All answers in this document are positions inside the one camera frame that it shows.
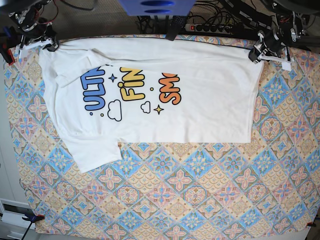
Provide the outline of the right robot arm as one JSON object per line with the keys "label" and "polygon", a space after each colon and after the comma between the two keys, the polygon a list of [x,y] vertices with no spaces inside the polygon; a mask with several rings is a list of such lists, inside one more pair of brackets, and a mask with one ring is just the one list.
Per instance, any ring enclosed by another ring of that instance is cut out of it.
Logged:
{"label": "right robot arm", "polygon": [[52,19],[42,17],[45,6],[52,3],[55,6],[55,16],[59,8],[54,0],[5,0],[0,6],[1,11],[7,11],[9,18],[17,25],[21,34],[18,49],[27,51],[35,47],[43,47],[44,50],[54,52],[59,47]]}

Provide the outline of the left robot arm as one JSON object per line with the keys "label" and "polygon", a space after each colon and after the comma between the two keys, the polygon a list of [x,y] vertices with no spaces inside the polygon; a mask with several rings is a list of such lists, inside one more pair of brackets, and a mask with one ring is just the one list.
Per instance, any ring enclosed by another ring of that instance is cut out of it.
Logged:
{"label": "left robot arm", "polygon": [[310,16],[320,15],[318,0],[263,0],[265,8],[275,13],[276,25],[267,33],[258,32],[259,40],[249,52],[249,59],[291,62],[288,48],[319,47],[320,38],[307,34]]}

